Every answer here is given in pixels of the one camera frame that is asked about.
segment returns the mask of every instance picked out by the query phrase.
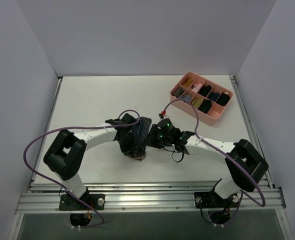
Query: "white table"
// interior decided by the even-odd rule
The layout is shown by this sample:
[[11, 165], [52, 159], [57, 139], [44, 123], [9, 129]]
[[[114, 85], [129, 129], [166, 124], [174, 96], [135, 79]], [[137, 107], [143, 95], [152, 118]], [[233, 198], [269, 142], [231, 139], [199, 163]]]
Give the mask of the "white table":
[[[107, 119], [115, 119], [127, 109], [149, 117], [153, 123], [170, 99], [170, 90], [180, 75], [162, 76], [70, 76], [64, 77], [50, 121], [49, 129], [66, 126], [96, 126]], [[205, 78], [234, 92], [228, 75], [206, 75]], [[208, 126], [199, 122], [199, 135], [223, 142], [249, 139], [243, 117], [234, 96], [221, 119]], [[193, 131], [196, 119], [174, 106], [167, 110], [175, 127]], [[58, 179], [43, 163], [43, 157], [56, 134], [44, 143], [38, 171]], [[175, 163], [171, 153], [151, 147], [140, 162], [124, 156], [117, 142], [104, 143], [85, 152], [79, 175], [84, 183], [156, 183], [216, 181], [228, 174], [225, 164], [201, 156], [186, 155]], [[34, 184], [50, 182], [36, 176]]]

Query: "striped cloth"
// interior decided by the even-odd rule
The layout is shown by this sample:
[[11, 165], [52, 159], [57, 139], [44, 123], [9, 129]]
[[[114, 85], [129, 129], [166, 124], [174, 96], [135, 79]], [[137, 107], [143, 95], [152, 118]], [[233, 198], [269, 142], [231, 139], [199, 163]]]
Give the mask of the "striped cloth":
[[188, 104], [192, 100], [192, 96], [190, 96], [188, 94], [183, 94], [182, 96], [179, 96], [178, 99], [180, 99], [183, 102], [186, 102]]
[[149, 134], [151, 124], [151, 118], [141, 116], [139, 118], [139, 122], [131, 128], [133, 139], [139, 152], [139, 155], [134, 157], [134, 159], [142, 160], [146, 156], [147, 146], [143, 144], [143, 141], [147, 138]]

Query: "black joint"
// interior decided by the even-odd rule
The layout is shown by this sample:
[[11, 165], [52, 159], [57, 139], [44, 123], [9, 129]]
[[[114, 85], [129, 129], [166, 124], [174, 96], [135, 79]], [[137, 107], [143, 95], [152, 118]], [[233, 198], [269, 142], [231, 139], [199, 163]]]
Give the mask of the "black joint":
[[[227, 154], [251, 175], [258, 184], [269, 169], [268, 163], [248, 140], [241, 139], [234, 145], [233, 150]], [[250, 182], [249, 178], [228, 158], [225, 158], [225, 161], [235, 184], [247, 192], [253, 192], [255, 186]]]
[[184, 146], [183, 148], [183, 153], [189, 155], [188, 150], [186, 149], [185, 145], [188, 143], [188, 140], [190, 137], [194, 136], [195, 133], [191, 132], [191, 131], [184, 131], [182, 132], [181, 136], [179, 137], [179, 142], [178, 145], [179, 146]]
[[71, 179], [80, 169], [87, 144], [73, 132], [62, 130], [47, 150], [43, 161], [63, 181]]
[[119, 118], [117, 118], [117, 119], [109, 119], [109, 120], [106, 120], [105, 122], [107, 124], [115, 126], [114, 128], [117, 131], [119, 131], [119, 130], [122, 130], [122, 129], [126, 129], [127, 127], [118, 127], [118, 125], [133, 124], [136, 121], [137, 120], [133, 116], [126, 113], [126, 114], [124, 114], [124, 116], [121, 119], [119, 119]]

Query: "metal extrusion frame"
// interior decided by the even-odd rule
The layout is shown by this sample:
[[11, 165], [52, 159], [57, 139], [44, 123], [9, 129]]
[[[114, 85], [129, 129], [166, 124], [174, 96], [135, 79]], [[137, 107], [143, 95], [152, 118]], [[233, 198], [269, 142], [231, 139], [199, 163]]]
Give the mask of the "metal extrusion frame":
[[[56, 103], [57, 103], [57, 100], [58, 100], [58, 96], [59, 96], [59, 92], [60, 92], [60, 89], [61, 89], [62, 80], [63, 80], [63, 77], [59, 77], [58, 78], [58, 82], [57, 82], [56, 91], [55, 91], [55, 94], [54, 94], [54, 100], [53, 100], [51, 112], [50, 112], [50, 115], [49, 115], [49, 118], [48, 118], [48, 122], [46, 124], [45, 131], [44, 132], [49, 131], [50, 123], [51, 123], [51, 120], [52, 120], [52, 117], [53, 117], [53, 113], [54, 113], [54, 108], [56, 106]], [[39, 168], [41, 157], [42, 157], [42, 151], [43, 151], [44, 145], [46, 143], [46, 139], [47, 139], [47, 136], [43, 137], [43, 139], [42, 139], [41, 148], [40, 148], [40, 150], [38, 152], [37, 161], [36, 161], [36, 165], [35, 165], [35, 168], [34, 169], [38, 169]], [[33, 175], [32, 175], [32, 181], [34, 181], [35, 178], [36, 178], [36, 174], [33, 173]]]
[[[259, 139], [255, 133], [246, 109], [243, 105], [236, 78], [230, 76], [232, 87], [235, 91], [240, 111], [246, 126], [249, 140], [257, 151], [263, 155]], [[53, 115], [55, 103], [60, 91], [62, 78], [59, 79], [57, 91], [53, 102], [53, 108], [47, 125], [49, 128]], [[44, 140], [39, 152], [37, 166], [41, 160], [41, 153], [44, 147]], [[292, 240], [292, 233], [288, 223], [285, 210], [285, 200], [282, 189], [275, 188], [270, 173], [265, 174], [265, 178], [259, 183], [259, 186], [265, 196], [265, 209], [275, 209], [276, 215], [285, 240]], [[20, 231], [24, 214], [66, 214], [83, 213], [85, 211], [59, 211], [60, 198], [58, 192], [60, 187], [49, 184], [34, 184], [35, 176], [28, 193], [23, 193], [18, 201], [14, 220], [10, 229], [8, 240], [16, 240]], [[215, 181], [193, 181], [193, 182], [152, 182], [152, 183], [88, 183], [85, 184], [92, 193], [105, 194], [105, 206], [102, 213], [123, 213], [123, 212], [191, 212], [199, 211], [195, 208], [194, 193], [208, 192], [211, 190]], [[250, 193], [251, 197], [259, 202], [260, 195], [255, 192]], [[241, 202], [240, 210], [262, 209], [246, 196]]]
[[[101, 213], [144, 213], [144, 212], [191, 212], [199, 211], [195, 207], [194, 193], [208, 192], [208, 189], [193, 189], [185, 191], [119, 191], [105, 192], [104, 210]], [[266, 199], [266, 209], [283, 209], [285, 202], [281, 189], [263, 189]], [[260, 201], [258, 192], [251, 192], [251, 197]], [[16, 214], [66, 214], [85, 213], [83, 211], [59, 211], [60, 197], [52, 193], [24, 193], [21, 195]], [[241, 202], [240, 210], [262, 209], [247, 197]]]

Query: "cable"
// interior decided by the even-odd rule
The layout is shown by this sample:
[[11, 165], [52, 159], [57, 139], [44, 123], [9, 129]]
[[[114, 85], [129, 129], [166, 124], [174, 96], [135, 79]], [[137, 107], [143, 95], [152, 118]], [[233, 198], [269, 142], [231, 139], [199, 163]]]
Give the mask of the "cable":
[[207, 220], [207, 219], [204, 217], [204, 215], [203, 215], [203, 211], [202, 211], [202, 208], [201, 208], [200, 210], [201, 210], [201, 216], [202, 216], [202, 218], [204, 219], [204, 221], [208, 222], [209, 224], [213, 223], [212, 220], [209, 221], [209, 220]]
[[135, 111], [135, 110], [131, 110], [131, 109], [128, 109], [128, 110], [125, 110], [123, 111], [120, 116], [126, 112], [134, 112], [137, 114], [137, 120], [136, 122], [134, 123], [131, 123], [131, 124], [123, 124], [123, 125], [117, 125], [117, 126], [114, 126], [114, 125], [109, 125], [109, 126], [67, 126], [67, 127], [61, 127], [61, 128], [57, 128], [57, 129], [54, 129], [54, 130], [51, 130], [51, 131], [47, 131], [45, 133], [43, 133], [42, 135], [34, 138], [24, 149], [23, 151], [23, 161], [24, 161], [24, 164], [27, 166], [28, 169], [30, 169], [33, 173], [59, 185], [60, 187], [64, 188], [65, 191], [71, 195], [71, 197], [73, 197], [74, 199], [76, 199], [77, 201], [79, 201], [81, 204], [83, 204], [84, 206], [86, 206], [87, 208], [89, 208], [90, 210], [92, 210], [93, 212], [95, 212], [100, 218], [101, 218], [101, 222], [98, 222], [98, 223], [94, 223], [92, 225], [87, 225], [87, 226], [83, 226], [82, 228], [91, 228], [91, 227], [95, 227], [95, 226], [99, 226], [99, 225], [102, 225], [105, 223], [105, 219], [104, 217], [101, 215], [101, 213], [99, 213], [97, 210], [95, 210], [92, 206], [88, 205], [86, 202], [82, 201], [81, 199], [79, 199], [77, 196], [75, 196], [72, 192], [70, 192], [66, 186], [64, 186], [62, 183], [58, 182], [57, 180], [51, 178], [51, 177], [48, 177], [40, 172], [38, 172], [37, 170], [35, 170], [29, 163], [28, 163], [28, 160], [27, 160], [27, 151], [28, 149], [32, 146], [32, 144], [34, 144], [37, 140], [40, 140], [42, 138], [44, 138], [45, 136], [49, 135], [49, 134], [53, 134], [53, 133], [56, 133], [56, 132], [59, 132], [59, 131], [62, 131], [62, 130], [69, 130], [69, 129], [83, 129], [83, 130], [99, 130], [99, 129], [110, 129], [110, 128], [114, 128], [114, 127], [129, 127], [129, 126], [133, 126], [135, 124], [137, 124], [139, 121], [140, 121], [140, 114]]
[[62, 191], [62, 188], [63, 188], [63, 187], [61, 187], [61, 188], [59, 189], [59, 191], [58, 191], [58, 196], [59, 196], [59, 199], [60, 199], [60, 200], [62, 200], [62, 196], [60, 195], [60, 193], [61, 193], [61, 191]]
[[[242, 201], [242, 198], [243, 198], [243, 193], [244, 193], [244, 192], [241, 191], [241, 196], [239, 197], [239, 200], [238, 200], [238, 203], [237, 203], [237, 206], [236, 206], [236, 209], [235, 209], [234, 214], [230, 217], [230, 219], [229, 219], [228, 221], [226, 221], [226, 222], [224, 223], [224, 225], [230, 223], [231, 220], [237, 215], [237, 213], [238, 213], [238, 211], [239, 211], [239, 208], [240, 208], [240, 206], [241, 206], [241, 201]], [[221, 211], [213, 211], [213, 212], [211, 212], [211, 213], [208, 215], [209, 219], [211, 219], [211, 215], [216, 214], [216, 213], [220, 213], [220, 212], [221, 212]]]
[[[163, 112], [162, 113], [165, 113], [167, 108], [174, 102], [176, 101], [181, 101], [180, 99], [175, 99], [173, 101], [170, 101], [164, 108]], [[219, 149], [218, 147], [212, 145], [211, 143], [209, 143], [208, 141], [200, 138], [200, 136], [198, 135], [198, 126], [199, 126], [199, 115], [195, 109], [195, 107], [193, 107], [193, 105], [191, 103], [187, 103], [188, 105], [190, 105], [194, 112], [195, 112], [195, 116], [196, 116], [196, 126], [194, 128], [194, 133], [195, 133], [195, 136], [201, 140], [202, 142], [204, 142], [206, 145], [210, 146], [211, 148], [213, 148], [214, 150], [216, 150], [217, 152], [219, 152], [220, 154], [222, 154], [224, 157], [226, 157], [230, 162], [232, 162], [249, 180], [250, 182], [253, 184], [253, 186], [256, 188], [257, 192], [259, 193], [261, 199], [262, 199], [262, 203], [260, 203], [259, 201], [257, 201], [256, 199], [254, 199], [253, 197], [251, 197], [246, 191], [243, 191], [241, 190], [241, 192], [244, 193], [244, 195], [246, 195], [249, 199], [251, 199], [253, 202], [255, 202], [257, 205], [259, 205], [260, 207], [265, 207], [266, 205], [266, 199], [264, 197], [264, 194], [262, 192], [262, 190], [260, 189], [259, 185], [256, 183], [256, 181], [253, 179], [253, 177], [247, 172], [244, 170], [243, 167], [241, 167], [240, 164], [238, 164], [232, 157], [230, 157], [228, 154], [226, 154], [225, 152], [223, 152], [221, 149]]]
[[182, 151], [181, 148], [180, 148], [180, 150], [181, 150], [182, 156], [181, 156], [181, 159], [178, 160], [178, 161], [175, 161], [175, 160], [174, 160], [174, 158], [173, 158], [173, 154], [178, 154], [178, 153], [180, 153], [180, 152], [176, 152], [176, 151], [174, 151], [174, 150], [168, 150], [168, 149], [165, 149], [164, 147], [162, 147], [162, 149], [165, 150], [165, 151], [167, 151], [167, 152], [172, 153], [172, 160], [173, 160], [174, 162], [176, 162], [177, 164], [180, 163], [180, 162], [182, 162], [182, 160], [183, 160], [183, 158], [184, 158], [184, 152]]

